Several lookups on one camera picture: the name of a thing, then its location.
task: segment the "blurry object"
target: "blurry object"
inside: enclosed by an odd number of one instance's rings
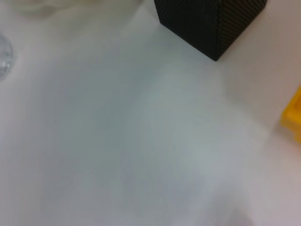
[[[217,61],[267,0],[155,0],[160,22]]]
[[[13,50],[10,42],[0,34],[0,78],[6,75],[13,63]]]
[[[301,143],[301,87],[282,113],[281,124],[290,129]]]
[[[35,13],[50,8],[70,7],[78,3],[79,0],[5,0],[5,2],[18,11]]]

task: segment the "black cube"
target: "black cube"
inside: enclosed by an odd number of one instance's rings
[[[155,0],[160,22],[217,61],[267,0]]]

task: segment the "transparent plastic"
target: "transparent plastic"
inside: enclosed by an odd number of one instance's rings
[[[3,35],[0,34],[0,78],[6,75],[13,64],[13,49]]]

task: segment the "white surface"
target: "white surface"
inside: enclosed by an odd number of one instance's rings
[[[0,83],[0,225],[301,225],[300,146],[277,125],[301,81],[300,8],[270,0],[216,63],[151,0],[45,18],[0,4],[17,54]]]

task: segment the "yellow block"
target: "yellow block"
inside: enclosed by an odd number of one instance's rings
[[[301,143],[301,87],[282,113],[281,124],[295,134],[295,139]]]

